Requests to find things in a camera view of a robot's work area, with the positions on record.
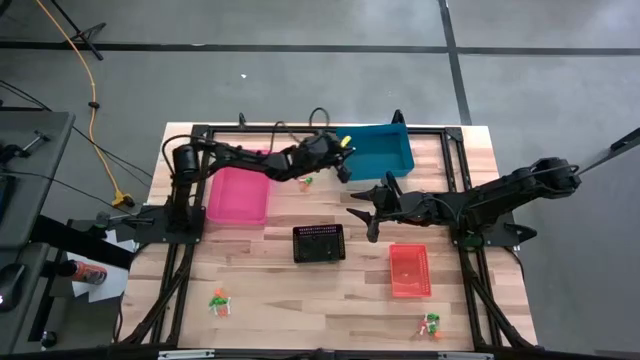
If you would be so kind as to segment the orange slotted basket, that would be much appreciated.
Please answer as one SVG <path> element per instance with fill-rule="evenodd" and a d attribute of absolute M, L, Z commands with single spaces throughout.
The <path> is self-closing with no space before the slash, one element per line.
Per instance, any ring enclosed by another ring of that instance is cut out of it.
<path fill-rule="evenodd" d="M 431 296 L 428 254 L 424 244 L 391 244 L 389 259 L 394 298 Z"/>

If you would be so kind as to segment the pink plastic bin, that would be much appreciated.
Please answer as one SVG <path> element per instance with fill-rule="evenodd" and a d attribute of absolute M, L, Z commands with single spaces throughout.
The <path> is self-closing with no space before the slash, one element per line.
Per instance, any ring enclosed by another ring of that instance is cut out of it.
<path fill-rule="evenodd" d="M 206 217 L 214 224 L 263 225 L 270 188 L 262 173 L 223 168 L 212 178 Z"/>

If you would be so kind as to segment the grey desk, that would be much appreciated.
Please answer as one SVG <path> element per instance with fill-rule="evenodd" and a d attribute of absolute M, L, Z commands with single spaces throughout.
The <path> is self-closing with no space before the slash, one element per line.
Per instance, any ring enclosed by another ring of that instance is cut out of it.
<path fill-rule="evenodd" d="M 67 145 L 75 115 L 68 112 L 0 111 L 0 143 L 24 147 L 38 133 L 48 137 L 30 149 L 27 158 L 15 158 L 8 170 L 16 173 L 16 190 L 0 220 L 0 269 L 7 264 L 26 266 L 21 296 L 15 308 L 0 312 L 0 354 L 13 351 L 25 327 L 33 294 L 48 255 L 45 244 L 29 242 L 31 230 L 48 195 L 51 179 Z"/>

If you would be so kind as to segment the black tripod stand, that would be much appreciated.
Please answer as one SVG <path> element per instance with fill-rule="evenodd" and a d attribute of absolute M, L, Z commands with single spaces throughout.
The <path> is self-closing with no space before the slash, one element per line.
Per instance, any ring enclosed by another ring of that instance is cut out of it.
<path fill-rule="evenodd" d="M 62 15 L 64 20 L 72 27 L 75 34 L 70 37 L 70 40 L 74 44 L 84 45 L 95 57 L 98 61 L 103 61 L 104 56 L 102 53 L 96 48 L 93 43 L 92 38 L 99 34 L 106 26 L 106 22 L 100 22 L 94 26 L 81 29 L 75 21 L 68 15 L 68 13 L 63 9 L 63 7 L 58 3 L 57 0 L 50 0 L 55 9 Z"/>

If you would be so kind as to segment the black handled tool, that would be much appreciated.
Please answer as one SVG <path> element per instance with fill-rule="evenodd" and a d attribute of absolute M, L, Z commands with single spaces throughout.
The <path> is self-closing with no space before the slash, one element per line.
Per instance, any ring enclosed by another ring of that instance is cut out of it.
<path fill-rule="evenodd" d="M 0 146 L 0 165 L 9 163 L 13 158 L 28 158 L 31 156 L 30 150 L 36 145 L 44 142 L 49 142 L 51 138 L 39 130 L 35 130 L 36 137 L 27 145 L 18 146 L 16 144 L 2 145 Z"/>

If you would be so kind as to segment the orange can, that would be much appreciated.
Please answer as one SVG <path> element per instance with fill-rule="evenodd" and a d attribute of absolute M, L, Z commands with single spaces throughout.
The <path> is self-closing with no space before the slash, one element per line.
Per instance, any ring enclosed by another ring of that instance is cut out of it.
<path fill-rule="evenodd" d="M 74 282 L 101 285 L 108 276 L 107 269 L 77 260 L 67 260 L 57 266 L 56 273 L 68 277 Z"/>

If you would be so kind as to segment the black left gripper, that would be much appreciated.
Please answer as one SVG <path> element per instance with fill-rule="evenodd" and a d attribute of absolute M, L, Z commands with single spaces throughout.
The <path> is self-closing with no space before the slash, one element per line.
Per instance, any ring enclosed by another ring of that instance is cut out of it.
<path fill-rule="evenodd" d="M 299 144 L 299 161 L 302 165 L 313 167 L 340 164 L 337 166 L 337 177 L 341 183 L 347 183 L 351 178 L 351 171 L 341 163 L 344 161 L 344 152 L 355 151 L 351 141 L 346 147 L 343 147 L 340 138 L 335 133 L 318 131 L 314 135 L 304 138 Z"/>

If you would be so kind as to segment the black computer mouse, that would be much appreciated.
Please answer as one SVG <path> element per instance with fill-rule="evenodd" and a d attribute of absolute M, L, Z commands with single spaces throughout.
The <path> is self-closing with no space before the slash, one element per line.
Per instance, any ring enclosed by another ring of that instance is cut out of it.
<path fill-rule="evenodd" d="M 0 312 L 13 310 L 20 301 L 27 267 L 12 263 L 0 269 Z"/>

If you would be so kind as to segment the clamp with green knob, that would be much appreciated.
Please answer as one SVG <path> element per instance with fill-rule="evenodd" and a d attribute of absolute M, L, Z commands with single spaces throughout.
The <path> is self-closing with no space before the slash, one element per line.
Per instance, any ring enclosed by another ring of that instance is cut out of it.
<path fill-rule="evenodd" d="M 153 218 L 140 217 L 136 214 L 112 217 L 106 212 L 99 212 L 95 221 L 88 230 L 85 230 L 85 233 L 94 238 L 105 239 L 107 237 L 106 232 L 113 226 L 125 225 L 132 229 L 137 229 L 141 226 L 151 226 L 154 222 Z"/>

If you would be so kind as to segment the black slotted basket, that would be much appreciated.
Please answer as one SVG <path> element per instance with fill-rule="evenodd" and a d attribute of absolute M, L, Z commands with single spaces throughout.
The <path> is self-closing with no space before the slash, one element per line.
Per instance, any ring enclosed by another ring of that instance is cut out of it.
<path fill-rule="evenodd" d="M 298 226 L 292 229 L 295 263 L 337 262 L 346 259 L 341 224 Z"/>

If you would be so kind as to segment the blue plastic bin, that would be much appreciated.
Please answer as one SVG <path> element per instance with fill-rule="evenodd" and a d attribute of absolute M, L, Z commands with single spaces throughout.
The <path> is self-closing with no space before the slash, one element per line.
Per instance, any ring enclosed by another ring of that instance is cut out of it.
<path fill-rule="evenodd" d="M 345 161 L 351 181 L 380 179 L 388 171 L 404 177 L 415 167 L 404 124 L 338 127 L 336 134 L 340 138 L 350 136 L 349 145 L 355 148 Z"/>

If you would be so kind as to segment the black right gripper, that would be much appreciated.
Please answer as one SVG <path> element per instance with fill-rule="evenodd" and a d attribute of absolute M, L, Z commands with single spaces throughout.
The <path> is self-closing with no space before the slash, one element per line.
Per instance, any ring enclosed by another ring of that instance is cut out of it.
<path fill-rule="evenodd" d="M 375 211 L 369 212 L 348 209 L 348 212 L 367 225 L 367 239 L 376 243 L 379 238 L 379 226 L 382 222 L 397 222 L 414 226 L 430 226 L 434 224 L 435 202 L 427 193 L 414 191 L 404 193 L 395 176 L 388 171 L 381 179 L 381 184 L 370 190 L 350 194 L 351 198 L 370 201 Z"/>

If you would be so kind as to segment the black beam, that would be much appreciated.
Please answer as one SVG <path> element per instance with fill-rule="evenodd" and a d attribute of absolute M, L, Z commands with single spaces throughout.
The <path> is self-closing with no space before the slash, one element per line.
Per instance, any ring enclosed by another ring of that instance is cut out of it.
<path fill-rule="evenodd" d="M 92 224 L 89 229 L 81 231 L 39 215 L 29 240 L 46 243 L 90 260 L 128 270 L 134 259 L 134 253 L 109 243 L 106 240 L 106 232 L 105 225 Z"/>

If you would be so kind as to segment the white paper sheet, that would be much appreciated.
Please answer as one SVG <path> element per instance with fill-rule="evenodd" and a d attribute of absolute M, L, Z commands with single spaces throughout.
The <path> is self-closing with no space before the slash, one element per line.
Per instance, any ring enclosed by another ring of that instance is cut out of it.
<path fill-rule="evenodd" d="M 118 233 L 117 230 L 115 229 L 108 230 L 106 232 L 106 242 L 116 245 L 131 253 L 134 253 L 135 252 L 134 241 L 132 239 L 127 239 L 125 241 L 119 242 L 119 236 L 120 234 Z M 92 302 L 102 301 L 105 299 L 119 297 L 123 294 L 126 288 L 126 284 L 129 276 L 128 270 L 125 270 L 116 266 L 112 266 L 112 265 L 107 265 L 104 263 L 99 263 L 97 261 L 90 260 L 84 256 L 77 255 L 74 253 L 68 253 L 67 258 L 69 260 L 81 261 L 89 265 L 99 265 L 107 270 L 106 280 L 100 285 L 92 285 L 92 284 L 77 282 L 73 280 L 71 284 L 72 284 L 73 294 L 75 297 L 79 297 L 81 295 L 87 294 L 88 302 L 92 303 Z"/>

